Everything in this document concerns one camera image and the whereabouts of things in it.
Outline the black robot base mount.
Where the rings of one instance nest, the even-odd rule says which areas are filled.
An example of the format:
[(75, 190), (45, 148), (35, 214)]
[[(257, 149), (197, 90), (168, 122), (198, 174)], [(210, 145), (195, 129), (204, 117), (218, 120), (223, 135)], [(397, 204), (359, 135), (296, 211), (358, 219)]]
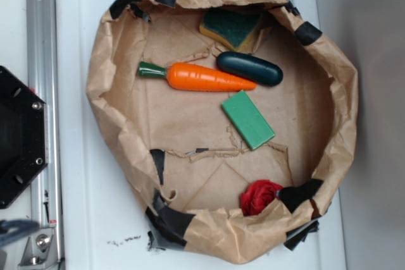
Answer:
[(47, 165), (46, 103), (1, 67), (1, 209), (7, 209)]

